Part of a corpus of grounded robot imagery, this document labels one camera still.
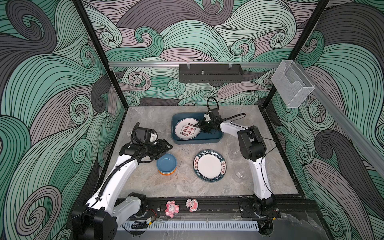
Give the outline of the white plate dark green rim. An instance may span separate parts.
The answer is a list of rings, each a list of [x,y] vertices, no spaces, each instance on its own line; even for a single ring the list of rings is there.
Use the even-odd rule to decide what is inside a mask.
[[[220,181],[228,168],[224,157],[214,150],[199,152],[194,158],[193,167],[198,178],[208,183]]]

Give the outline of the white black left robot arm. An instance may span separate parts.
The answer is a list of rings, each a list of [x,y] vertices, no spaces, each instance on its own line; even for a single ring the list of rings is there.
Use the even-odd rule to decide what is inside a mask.
[[[137,214],[145,199],[133,194],[119,205],[116,204],[123,186],[144,158],[156,161],[173,146],[159,139],[153,129],[141,128],[137,123],[131,140],[121,147],[114,168],[83,207],[75,208],[71,222],[75,240],[112,240],[118,228],[131,216]]]

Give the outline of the white plate red characters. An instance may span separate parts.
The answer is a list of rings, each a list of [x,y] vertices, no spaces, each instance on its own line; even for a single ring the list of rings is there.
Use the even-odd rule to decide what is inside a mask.
[[[201,129],[196,127],[198,122],[193,118],[182,119],[174,128],[175,135],[181,140],[191,140],[197,137],[201,132]]]

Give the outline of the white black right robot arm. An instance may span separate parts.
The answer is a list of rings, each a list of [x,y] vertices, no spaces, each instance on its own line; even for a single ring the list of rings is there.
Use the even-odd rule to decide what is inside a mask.
[[[276,203],[266,170],[267,146],[256,126],[244,127],[233,122],[234,119],[245,116],[245,113],[240,113],[223,119],[218,108],[209,109],[195,127],[207,134],[217,131],[238,139],[240,152],[250,164],[256,204],[260,211],[267,210]]]

